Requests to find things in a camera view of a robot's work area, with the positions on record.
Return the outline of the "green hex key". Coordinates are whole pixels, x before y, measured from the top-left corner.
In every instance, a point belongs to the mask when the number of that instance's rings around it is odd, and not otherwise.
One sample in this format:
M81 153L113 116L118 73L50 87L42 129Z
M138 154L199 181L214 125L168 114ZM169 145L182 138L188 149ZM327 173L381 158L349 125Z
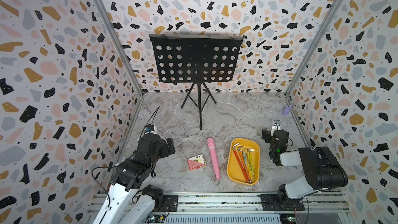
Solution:
M252 156L251 156L251 152L252 152L252 149L248 149L248 163L249 163L249 167L250 167L250 171L251 171L252 177L255 178L255 172L254 172L253 159L252 159Z

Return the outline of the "yellow hex key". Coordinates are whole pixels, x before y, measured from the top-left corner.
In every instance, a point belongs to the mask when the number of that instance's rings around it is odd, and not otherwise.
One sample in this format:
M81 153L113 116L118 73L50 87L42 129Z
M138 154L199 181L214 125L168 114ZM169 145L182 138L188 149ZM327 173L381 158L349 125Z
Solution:
M251 154L250 154L250 152L251 152L251 149L247 148L246 149L247 167L248 167L248 170L250 172L251 177L254 177L254 172L253 172L252 165L251 165Z

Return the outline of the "blue hex key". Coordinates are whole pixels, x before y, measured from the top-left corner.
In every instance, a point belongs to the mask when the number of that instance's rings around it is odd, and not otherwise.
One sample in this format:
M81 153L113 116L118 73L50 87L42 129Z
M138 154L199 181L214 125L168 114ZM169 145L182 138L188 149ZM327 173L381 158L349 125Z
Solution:
M247 157L246 157L245 150L244 150L242 153L243 153L243 158L244 158L246 173L247 173L247 175L248 175L248 177L249 177L249 170L248 170Z

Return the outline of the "orange hex key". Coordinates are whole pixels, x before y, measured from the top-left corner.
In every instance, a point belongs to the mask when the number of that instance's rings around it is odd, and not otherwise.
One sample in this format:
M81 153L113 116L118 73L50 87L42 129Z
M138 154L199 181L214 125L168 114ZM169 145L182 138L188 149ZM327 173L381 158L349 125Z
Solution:
M244 149L245 149L245 147L244 146L238 146L238 148L236 149L237 150L237 152L239 153L239 155L240 155L240 159L241 159L241 161L242 161L242 164L245 166L245 163L244 163L244 158L243 158L243 151L244 151Z

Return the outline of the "red hex key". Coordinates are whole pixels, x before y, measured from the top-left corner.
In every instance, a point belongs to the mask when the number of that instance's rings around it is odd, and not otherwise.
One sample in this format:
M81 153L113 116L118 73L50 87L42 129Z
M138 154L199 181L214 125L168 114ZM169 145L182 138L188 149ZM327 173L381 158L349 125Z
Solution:
M248 177L248 174L247 174L247 172L246 172L246 169L245 169L245 167L244 167L244 165L242 164L242 161L241 161L241 159L240 159L240 155L239 155L239 153L238 153L237 150L236 150L236 149L238 148L239 145L240 145L240 143L236 143L236 144L233 145L233 152L234 152L235 157L236 157L236 159L237 159L238 165L239 165L239 167L240 167L240 169L241 169L241 171L242 171L242 173L243 173L243 175L244 175L245 181L246 181L247 183L249 183L249 182L250 182L250 178Z

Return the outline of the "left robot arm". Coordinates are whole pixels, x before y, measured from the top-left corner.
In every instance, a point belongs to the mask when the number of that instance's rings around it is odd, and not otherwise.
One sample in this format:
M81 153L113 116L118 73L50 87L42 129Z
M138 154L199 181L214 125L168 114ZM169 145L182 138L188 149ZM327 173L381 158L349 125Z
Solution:
M155 177L156 163L175 153L173 139L156 132L138 140L131 158L116 166L107 198L94 219L95 224L141 224L154 210L163 206L164 191L153 185L140 189L149 177Z

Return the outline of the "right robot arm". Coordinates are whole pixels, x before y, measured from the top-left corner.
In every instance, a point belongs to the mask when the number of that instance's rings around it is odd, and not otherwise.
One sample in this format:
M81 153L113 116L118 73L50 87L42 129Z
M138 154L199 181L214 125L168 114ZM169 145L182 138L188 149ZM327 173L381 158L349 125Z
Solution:
M289 133L273 127L263 129L262 139L269 143L268 155L278 167L301 166L304 175L297 180L282 184L274 197L266 204L282 210L302 210L300 202L304 197L320 190L345 187L348 175L328 147L304 147L287 151Z

